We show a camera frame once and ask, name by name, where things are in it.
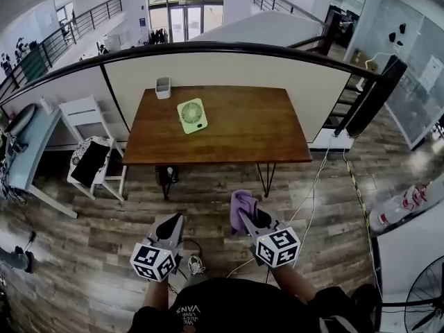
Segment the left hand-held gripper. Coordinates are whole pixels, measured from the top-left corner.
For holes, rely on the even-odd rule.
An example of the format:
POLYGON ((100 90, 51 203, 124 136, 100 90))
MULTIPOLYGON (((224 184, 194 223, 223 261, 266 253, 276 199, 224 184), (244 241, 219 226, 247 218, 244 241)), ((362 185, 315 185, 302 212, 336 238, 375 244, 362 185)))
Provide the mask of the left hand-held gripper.
POLYGON ((139 277, 162 282, 175 271, 176 258, 171 250, 175 250, 182 239, 183 226, 184 216, 181 213, 166 216, 151 226, 148 238, 154 243, 166 246, 168 250, 140 243, 135 244, 130 264, 139 277))

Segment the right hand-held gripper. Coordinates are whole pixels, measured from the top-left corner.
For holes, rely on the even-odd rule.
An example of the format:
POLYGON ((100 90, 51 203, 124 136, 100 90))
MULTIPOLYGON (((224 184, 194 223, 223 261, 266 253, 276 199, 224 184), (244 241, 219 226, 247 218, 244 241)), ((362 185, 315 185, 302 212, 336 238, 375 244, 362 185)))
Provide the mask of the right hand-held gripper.
POLYGON ((257 227, 253 216, 243 208, 238 210, 246 234, 256 241, 255 255, 271 268, 294 262, 300 252, 300 240, 292 227, 286 227, 277 214, 263 205, 257 206, 257 227), (257 237, 256 229, 261 235, 257 237))

